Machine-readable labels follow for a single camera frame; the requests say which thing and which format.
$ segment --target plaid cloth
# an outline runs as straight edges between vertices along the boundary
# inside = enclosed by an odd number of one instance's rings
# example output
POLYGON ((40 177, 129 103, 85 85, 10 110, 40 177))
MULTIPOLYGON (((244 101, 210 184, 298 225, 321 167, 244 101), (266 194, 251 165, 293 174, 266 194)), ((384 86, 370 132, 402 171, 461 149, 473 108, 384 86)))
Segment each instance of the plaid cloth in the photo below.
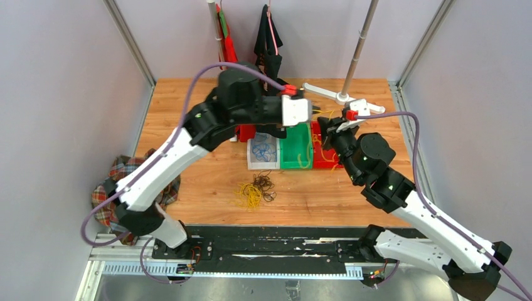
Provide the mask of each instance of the plaid cloth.
MULTIPOLYGON (((127 175, 137 169, 146 159, 155 152, 155 149, 150 149, 144 157, 126 157, 120 156, 115 159, 109 172, 107 179, 111 178, 114 181, 125 178, 127 175)), ((161 205, 163 210, 166 210, 166 206, 175 202, 178 199, 179 184, 181 183, 181 176, 171 181, 155 198, 155 201, 161 205)), ((94 189, 92 192, 92 208, 103 203, 107 199, 107 193, 105 192, 103 182, 94 189)), ((109 203, 102 209, 100 209, 94 217, 97 221, 102 223, 111 229, 111 232, 116 236, 119 236, 127 229, 118 224, 118 218, 115 215, 115 204, 109 203)), ((133 234, 129 234, 120 242, 124 245, 134 245, 137 242, 138 237, 133 234)))

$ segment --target white wall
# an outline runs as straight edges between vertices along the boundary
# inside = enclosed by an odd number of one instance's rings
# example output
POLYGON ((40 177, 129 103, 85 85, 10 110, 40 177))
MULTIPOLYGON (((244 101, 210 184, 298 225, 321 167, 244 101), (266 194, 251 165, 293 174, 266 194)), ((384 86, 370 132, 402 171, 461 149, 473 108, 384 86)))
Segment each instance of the white wall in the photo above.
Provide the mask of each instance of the white wall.
POLYGON ((508 267, 529 289, 531 14, 527 0, 456 1, 405 87, 437 203, 512 246, 508 267))
MULTIPOLYGON (((218 60, 205 0, 117 2, 155 77, 192 77, 218 60)), ((397 80, 440 2, 381 0, 355 77, 397 80)), ((253 46, 265 3, 223 1, 241 60, 255 62, 253 46)), ((273 0, 272 15, 284 43, 280 76, 344 78, 369 5, 370 0, 273 0)))
POLYGON ((0 41, 1 298, 73 300, 90 193, 150 91, 102 1, 2 1, 0 41))

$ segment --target red cloth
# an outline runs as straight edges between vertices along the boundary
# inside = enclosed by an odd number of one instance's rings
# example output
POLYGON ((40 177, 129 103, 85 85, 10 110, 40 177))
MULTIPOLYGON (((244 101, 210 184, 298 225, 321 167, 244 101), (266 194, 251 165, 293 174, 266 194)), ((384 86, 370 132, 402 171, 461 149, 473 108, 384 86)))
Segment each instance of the red cloth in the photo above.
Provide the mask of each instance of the red cloth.
POLYGON ((225 57, 225 61, 228 61, 230 63, 236 63, 238 61, 238 58, 237 58, 237 53, 235 51, 235 47, 233 46, 233 39, 231 39, 231 31, 229 29, 229 23, 227 22, 227 18, 225 18, 225 25, 227 26, 227 37, 224 37, 223 29, 221 28, 219 5, 216 5, 216 12, 218 13, 218 25, 220 27, 221 39, 224 45, 223 56, 225 57))

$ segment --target hanging cloth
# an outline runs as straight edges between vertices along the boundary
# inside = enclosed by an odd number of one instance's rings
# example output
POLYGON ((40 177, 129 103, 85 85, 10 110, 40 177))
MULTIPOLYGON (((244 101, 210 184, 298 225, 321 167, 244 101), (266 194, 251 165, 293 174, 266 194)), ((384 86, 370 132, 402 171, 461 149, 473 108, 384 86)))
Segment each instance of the hanging cloth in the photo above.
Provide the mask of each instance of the hanging cloth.
MULTIPOLYGON (((264 4, 258 26, 257 41, 255 42, 255 48, 253 49, 253 52, 257 55, 255 66, 257 66, 260 71, 266 74, 269 78, 279 82, 282 85, 285 85, 286 82, 277 78, 277 74, 279 73, 279 69, 281 67, 282 56, 276 54, 275 50, 275 46, 279 48, 283 44, 279 34, 277 33, 277 29, 275 28, 272 16, 270 15, 269 19, 268 13, 268 5, 264 4)), ((266 96, 273 96, 280 92, 278 89, 266 83, 264 83, 263 89, 266 96)))
POLYGON ((222 40, 223 40, 223 56, 225 57, 225 61, 228 61, 230 63, 236 63, 238 61, 237 53, 235 51, 235 47, 233 46, 233 39, 231 39, 231 31, 229 30, 229 24, 227 23, 227 20, 225 19, 225 14, 223 13, 223 10, 219 7, 219 5, 216 5, 216 12, 218 13, 218 21, 220 23, 220 29, 222 33, 222 40))

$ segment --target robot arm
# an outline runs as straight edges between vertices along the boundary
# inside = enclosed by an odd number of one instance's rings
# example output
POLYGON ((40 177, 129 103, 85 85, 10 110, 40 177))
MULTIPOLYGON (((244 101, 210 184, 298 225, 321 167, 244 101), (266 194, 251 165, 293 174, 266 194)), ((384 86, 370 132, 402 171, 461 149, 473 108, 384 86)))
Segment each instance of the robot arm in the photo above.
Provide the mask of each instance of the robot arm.
POLYGON ((188 166, 232 138, 237 125, 290 127, 309 122, 310 101, 302 97, 302 91, 292 88, 289 93, 291 96, 263 97, 253 75, 237 69, 221 72, 218 86, 186 114, 179 133, 174 129, 168 140, 133 173, 116 183, 107 183, 111 189, 106 191, 123 191, 115 200, 119 223, 137 236, 152 235, 171 248, 186 241, 183 225, 154 202, 156 196, 188 166), (176 134, 175 143, 168 148, 176 134), (127 187, 136 177, 137 181, 127 187))
POLYGON ((395 151, 379 133, 362 134, 355 139, 358 126, 349 124, 356 115, 346 105, 341 118, 319 117, 323 148, 336 151, 353 185, 364 186, 362 195, 373 206, 409 222, 437 245, 434 248, 370 225, 359 240, 358 251, 368 259, 393 258, 423 268, 449 281, 457 293, 470 300, 488 298, 501 275, 499 267, 484 253, 488 252, 504 265, 511 248, 503 242, 491 243, 475 235, 429 201, 435 211, 432 214, 423 205, 414 183, 389 167, 395 151), (478 250, 439 217, 463 231, 482 249, 478 250))

